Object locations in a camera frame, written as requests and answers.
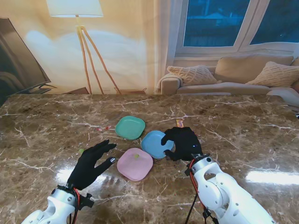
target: lamp shade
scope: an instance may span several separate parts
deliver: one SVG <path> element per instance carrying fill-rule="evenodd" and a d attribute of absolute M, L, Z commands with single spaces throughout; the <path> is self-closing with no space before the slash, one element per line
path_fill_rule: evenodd
<path fill-rule="evenodd" d="M 47 0 L 53 17 L 103 17 L 99 0 Z"/>

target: plate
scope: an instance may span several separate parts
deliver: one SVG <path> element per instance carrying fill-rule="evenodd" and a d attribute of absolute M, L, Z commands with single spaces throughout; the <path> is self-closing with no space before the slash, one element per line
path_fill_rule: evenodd
<path fill-rule="evenodd" d="M 118 171 L 132 181 L 145 178 L 153 166 L 153 159 L 139 148 L 128 149 L 118 160 Z"/>
<path fill-rule="evenodd" d="M 123 117 L 116 125 L 115 132 L 125 139 L 135 140 L 140 137 L 145 128 L 145 122 L 133 116 Z"/>
<path fill-rule="evenodd" d="M 174 142 L 168 140 L 164 146 L 161 145 L 161 139 L 165 134 L 161 131 L 149 132 L 141 142 L 141 148 L 143 151 L 150 154 L 155 159 L 162 159 L 166 155 L 164 151 L 169 149 L 172 150 Z"/>

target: window frame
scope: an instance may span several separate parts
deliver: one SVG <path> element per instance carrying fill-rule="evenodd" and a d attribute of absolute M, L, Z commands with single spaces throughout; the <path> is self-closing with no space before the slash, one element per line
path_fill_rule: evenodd
<path fill-rule="evenodd" d="M 226 47 L 185 47 L 185 25 L 187 19 L 187 11 L 189 0 L 183 0 L 180 15 L 180 24 L 178 31 L 178 41 L 176 47 L 176 55 L 185 55 L 190 57 L 202 57 L 209 54 L 215 56 L 215 54 L 223 53 L 237 53 L 248 52 L 256 50 L 278 50 L 293 52 L 297 47 L 297 43 L 289 42 L 267 42 L 261 44 L 250 45 L 257 30 L 263 20 L 270 0 L 250 0 L 246 14 L 243 19 L 243 23 L 240 27 L 239 33 L 233 46 Z"/>

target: white robotic arm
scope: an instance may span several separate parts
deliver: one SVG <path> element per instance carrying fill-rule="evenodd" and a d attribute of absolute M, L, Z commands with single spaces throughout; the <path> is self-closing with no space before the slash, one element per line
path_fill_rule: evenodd
<path fill-rule="evenodd" d="M 191 170 L 198 183 L 198 196 L 214 211 L 219 224 L 275 224 L 268 212 L 211 157 L 199 157 Z M 213 175 L 209 180 L 205 175 Z"/>
<path fill-rule="evenodd" d="M 79 195 L 78 199 L 67 187 L 58 186 L 52 191 L 48 199 L 48 207 L 45 211 L 36 210 L 31 213 L 22 224 L 67 224 L 67 217 L 84 206 L 92 207 L 94 202 L 90 200 L 91 194 L 86 197 Z"/>

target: wooden tripod legs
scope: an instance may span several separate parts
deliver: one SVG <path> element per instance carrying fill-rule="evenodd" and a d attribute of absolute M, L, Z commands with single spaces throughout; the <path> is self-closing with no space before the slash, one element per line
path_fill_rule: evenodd
<path fill-rule="evenodd" d="M 103 95 L 104 95 L 104 92 L 103 92 L 103 89 L 102 89 L 102 87 L 101 87 L 101 84 L 100 84 L 98 75 L 97 75 L 97 73 L 96 73 L 96 71 L 95 71 L 95 68 L 94 68 L 94 65 L 93 65 L 92 55 L 91 55 L 90 50 L 89 50 L 89 48 L 88 48 L 86 39 L 85 39 L 85 37 L 84 37 L 84 35 L 83 35 L 83 33 L 82 33 L 82 30 L 84 31 L 86 37 L 88 38 L 88 40 L 89 40 L 90 43 L 92 44 L 94 50 L 96 51 L 97 55 L 99 56 L 100 61 L 101 61 L 102 65 L 103 65 L 103 67 L 104 67 L 105 72 L 107 73 L 107 75 L 108 75 L 109 78 L 111 79 L 111 81 L 112 81 L 113 85 L 115 86 L 116 90 L 118 91 L 118 93 L 121 94 L 121 91 L 118 89 L 118 87 L 117 87 L 115 81 L 113 80 L 112 76 L 111 76 L 110 73 L 108 72 L 108 70 L 107 70 L 107 68 L 106 68 L 106 65 L 105 65 L 105 63 L 104 63 L 104 61 L 103 61 L 103 58 L 101 57 L 101 55 L 100 55 L 100 53 L 99 53 L 97 47 L 95 46 L 95 44 L 94 44 L 93 40 L 91 39 L 90 35 L 88 34 L 87 30 L 85 29 L 84 26 L 78 26 L 78 27 L 77 27 L 77 34 L 78 34 L 78 37 L 79 37 L 79 40 L 80 40 L 81 49 L 82 49 L 83 61 L 84 61 L 84 69 L 85 69 L 85 74 L 86 74 L 86 79 L 87 79 L 87 84 L 88 84 L 88 89 L 89 89 L 90 94 L 92 94 L 92 90 L 91 90 L 91 87 L 90 87 L 90 82 L 89 82 L 89 77 L 88 77 L 88 72 L 87 72 L 87 65 L 86 65 L 86 58 L 85 58 L 84 45 L 85 45 L 85 47 L 86 47 L 86 51 L 87 51 L 87 53 L 88 53 L 89 60 L 90 60 L 90 63 L 91 63 L 92 69 L 93 69 L 94 76 L 95 76 L 95 78 L 96 78 L 96 80 L 97 80 L 98 86 L 99 86 L 99 88 L 100 88 L 100 90 L 101 90 L 101 93 L 102 93 Z"/>

